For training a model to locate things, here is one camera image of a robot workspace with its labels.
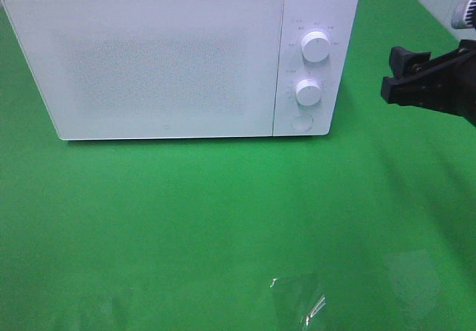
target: microwave control panel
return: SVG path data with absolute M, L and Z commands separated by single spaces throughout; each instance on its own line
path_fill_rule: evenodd
M 325 135 L 357 0 L 284 0 L 273 135 Z

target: round button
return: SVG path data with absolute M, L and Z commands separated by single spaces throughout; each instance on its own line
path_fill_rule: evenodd
M 312 116 L 309 114 L 301 114 L 292 121 L 292 128 L 299 132 L 307 132 L 312 128 L 312 123 L 314 123 Z
M 296 99 L 302 106 L 313 106 L 321 100 L 322 88 L 317 80 L 301 80 L 296 85 Z
M 300 45 L 304 58 L 310 62 L 320 62 L 330 53 L 330 40 L 324 32 L 313 31 L 308 33 L 302 39 Z

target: microwave oven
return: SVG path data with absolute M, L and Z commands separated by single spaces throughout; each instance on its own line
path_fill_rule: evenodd
M 325 135 L 358 0 L 2 0 L 63 140 Z

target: green tabletop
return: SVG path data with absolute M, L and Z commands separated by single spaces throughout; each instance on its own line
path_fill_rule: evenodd
M 0 12 L 0 330 L 476 330 L 476 131 L 394 45 L 457 41 L 360 0 L 324 137 L 67 143 Z

